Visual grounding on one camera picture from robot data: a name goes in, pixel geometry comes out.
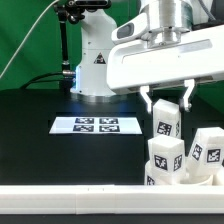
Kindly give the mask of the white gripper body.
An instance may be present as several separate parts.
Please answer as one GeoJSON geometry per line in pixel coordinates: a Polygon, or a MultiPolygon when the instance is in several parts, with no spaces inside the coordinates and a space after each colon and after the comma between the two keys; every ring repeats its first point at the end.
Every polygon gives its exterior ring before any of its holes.
{"type": "Polygon", "coordinates": [[[107,84],[117,94],[224,80],[224,25],[188,32],[178,44],[149,48],[143,40],[115,46],[108,57],[107,84]]]}

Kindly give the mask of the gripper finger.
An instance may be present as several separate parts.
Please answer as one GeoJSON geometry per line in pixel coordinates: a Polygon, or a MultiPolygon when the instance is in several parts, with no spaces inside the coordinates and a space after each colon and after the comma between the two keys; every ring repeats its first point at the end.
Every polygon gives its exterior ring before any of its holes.
{"type": "Polygon", "coordinates": [[[192,107],[190,98],[196,88],[195,80],[194,79],[185,80],[184,88],[185,88],[185,92],[179,100],[179,109],[181,111],[189,112],[192,107]]]}
{"type": "Polygon", "coordinates": [[[152,113],[152,100],[149,97],[150,88],[148,86],[140,87],[140,95],[146,104],[146,109],[149,114],[152,113]]]}

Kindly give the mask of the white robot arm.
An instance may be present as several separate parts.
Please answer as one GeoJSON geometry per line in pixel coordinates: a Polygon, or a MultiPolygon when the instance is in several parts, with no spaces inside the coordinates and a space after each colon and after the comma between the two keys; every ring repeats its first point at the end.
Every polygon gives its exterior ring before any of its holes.
{"type": "Polygon", "coordinates": [[[139,14],[118,27],[103,9],[87,10],[75,93],[138,92],[148,106],[156,89],[183,86],[190,109],[196,85],[224,80],[224,25],[201,21],[200,0],[140,0],[139,14]]]}

